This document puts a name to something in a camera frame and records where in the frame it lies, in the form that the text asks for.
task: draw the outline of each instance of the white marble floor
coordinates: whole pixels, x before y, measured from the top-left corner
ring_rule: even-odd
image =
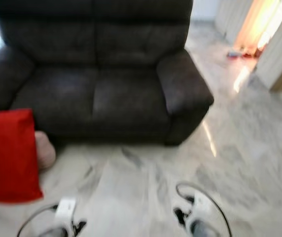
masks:
[[[230,47],[211,25],[192,24],[186,47],[215,97],[192,136],[175,148],[62,147],[40,176],[44,200],[0,205],[0,237],[16,236],[29,215],[63,196],[77,197],[75,219],[88,220],[80,237],[185,237],[172,213],[175,205],[188,207],[175,193],[183,180],[217,200],[233,236],[282,236],[282,93],[269,93],[250,73],[253,61],[228,60]]]

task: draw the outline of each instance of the seat cushion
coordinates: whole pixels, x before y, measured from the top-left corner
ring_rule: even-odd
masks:
[[[165,137],[170,126],[153,69],[102,69],[96,83],[92,128],[96,136]]]
[[[11,108],[31,108],[37,130],[50,135],[80,135],[91,118],[97,74],[89,68],[38,68]]]

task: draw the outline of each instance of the sofa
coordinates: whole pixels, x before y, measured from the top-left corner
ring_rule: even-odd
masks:
[[[192,0],[0,0],[0,111],[91,141],[182,143],[213,104],[184,49]]]

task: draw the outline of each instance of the pillow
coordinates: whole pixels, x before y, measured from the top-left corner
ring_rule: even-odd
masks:
[[[42,131],[35,132],[38,168],[47,169],[56,160],[56,151],[47,135]]]
[[[0,112],[0,202],[41,197],[32,110]]]

